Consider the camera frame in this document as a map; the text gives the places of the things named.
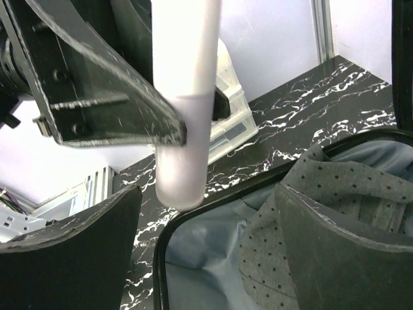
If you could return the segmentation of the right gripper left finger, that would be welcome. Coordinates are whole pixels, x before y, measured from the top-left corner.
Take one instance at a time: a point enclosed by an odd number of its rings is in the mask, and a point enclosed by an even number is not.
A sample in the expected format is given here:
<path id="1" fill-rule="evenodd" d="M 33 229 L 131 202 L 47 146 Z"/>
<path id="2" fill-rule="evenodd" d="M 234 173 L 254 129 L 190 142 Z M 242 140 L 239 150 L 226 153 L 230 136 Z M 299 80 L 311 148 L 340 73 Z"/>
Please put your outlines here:
<path id="1" fill-rule="evenodd" d="M 141 201 L 129 185 L 1 244 L 1 309 L 119 309 Z"/>

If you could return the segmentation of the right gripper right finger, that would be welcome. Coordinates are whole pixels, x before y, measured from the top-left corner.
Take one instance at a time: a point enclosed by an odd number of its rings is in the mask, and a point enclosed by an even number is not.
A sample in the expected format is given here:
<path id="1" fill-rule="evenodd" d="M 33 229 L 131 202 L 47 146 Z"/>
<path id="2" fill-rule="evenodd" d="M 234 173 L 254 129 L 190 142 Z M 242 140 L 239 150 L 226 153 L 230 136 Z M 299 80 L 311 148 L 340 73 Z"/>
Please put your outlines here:
<path id="1" fill-rule="evenodd" d="M 412 309 L 412 238 L 281 184 L 274 196 L 300 309 Z"/>

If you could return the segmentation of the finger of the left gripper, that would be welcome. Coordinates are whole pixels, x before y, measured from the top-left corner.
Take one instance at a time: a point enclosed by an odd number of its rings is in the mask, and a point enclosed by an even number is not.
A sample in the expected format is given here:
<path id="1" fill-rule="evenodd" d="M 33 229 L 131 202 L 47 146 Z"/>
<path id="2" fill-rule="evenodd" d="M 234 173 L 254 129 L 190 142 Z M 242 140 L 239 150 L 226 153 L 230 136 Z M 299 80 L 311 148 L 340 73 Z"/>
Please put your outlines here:
<path id="1" fill-rule="evenodd" d="M 230 116 L 230 103 L 224 92 L 218 87 L 215 88 L 214 93 L 214 109 L 213 120 L 227 119 Z"/>

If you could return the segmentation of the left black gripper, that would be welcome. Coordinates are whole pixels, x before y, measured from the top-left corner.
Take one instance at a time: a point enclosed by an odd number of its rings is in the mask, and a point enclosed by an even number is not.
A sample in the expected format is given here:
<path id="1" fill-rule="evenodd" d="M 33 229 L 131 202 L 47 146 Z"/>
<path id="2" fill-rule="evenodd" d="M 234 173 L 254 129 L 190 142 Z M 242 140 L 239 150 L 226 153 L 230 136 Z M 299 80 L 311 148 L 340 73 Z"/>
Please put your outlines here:
<path id="1" fill-rule="evenodd" d="M 123 55 L 110 1 L 1 2 L 1 124 L 25 99 L 60 145 L 184 145 L 186 126 Z"/>

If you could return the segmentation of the white drawer organizer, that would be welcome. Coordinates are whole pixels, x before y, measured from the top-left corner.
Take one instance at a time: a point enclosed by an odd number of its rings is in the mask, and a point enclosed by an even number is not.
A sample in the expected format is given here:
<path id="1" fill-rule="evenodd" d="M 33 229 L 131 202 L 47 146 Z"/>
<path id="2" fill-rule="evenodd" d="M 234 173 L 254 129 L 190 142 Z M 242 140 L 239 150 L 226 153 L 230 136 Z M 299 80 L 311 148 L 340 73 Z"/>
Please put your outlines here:
<path id="1" fill-rule="evenodd" d="M 209 165 L 235 150 L 258 132 L 230 54 L 221 39 L 218 40 L 216 74 L 217 99 L 228 100 L 230 115 L 212 123 Z"/>

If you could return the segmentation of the grey polka dot garment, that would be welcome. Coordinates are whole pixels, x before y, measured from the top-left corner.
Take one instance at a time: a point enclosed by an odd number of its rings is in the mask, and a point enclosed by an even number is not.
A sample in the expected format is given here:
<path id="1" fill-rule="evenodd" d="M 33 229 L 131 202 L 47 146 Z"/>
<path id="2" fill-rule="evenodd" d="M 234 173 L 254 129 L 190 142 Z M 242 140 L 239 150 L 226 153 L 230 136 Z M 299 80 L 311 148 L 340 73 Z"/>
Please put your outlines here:
<path id="1" fill-rule="evenodd" d="M 411 309 L 412 147 L 311 146 L 247 225 L 239 270 L 263 309 Z"/>

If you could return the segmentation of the white tube bottle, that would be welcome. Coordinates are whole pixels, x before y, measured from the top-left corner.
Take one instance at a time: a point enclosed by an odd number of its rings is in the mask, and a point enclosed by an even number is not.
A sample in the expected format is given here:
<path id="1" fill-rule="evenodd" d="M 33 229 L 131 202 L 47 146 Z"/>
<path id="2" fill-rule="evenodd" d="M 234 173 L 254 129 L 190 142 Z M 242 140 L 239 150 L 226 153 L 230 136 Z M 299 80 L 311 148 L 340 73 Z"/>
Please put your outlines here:
<path id="1" fill-rule="evenodd" d="M 152 1 L 154 86 L 187 130 L 185 146 L 156 148 L 156 194 L 180 212 L 205 195 L 220 15 L 220 1 Z"/>

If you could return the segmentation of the pink and teal kids suitcase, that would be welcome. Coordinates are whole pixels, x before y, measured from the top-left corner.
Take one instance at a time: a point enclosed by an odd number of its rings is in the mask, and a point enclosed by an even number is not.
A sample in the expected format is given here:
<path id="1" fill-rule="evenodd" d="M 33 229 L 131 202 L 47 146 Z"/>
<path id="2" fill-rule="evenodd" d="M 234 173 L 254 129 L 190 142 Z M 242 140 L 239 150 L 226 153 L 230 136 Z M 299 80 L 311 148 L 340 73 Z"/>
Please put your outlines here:
<path id="1" fill-rule="evenodd" d="M 412 2 L 392 3 L 397 126 L 297 160 L 175 217 L 155 309 L 412 308 Z"/>

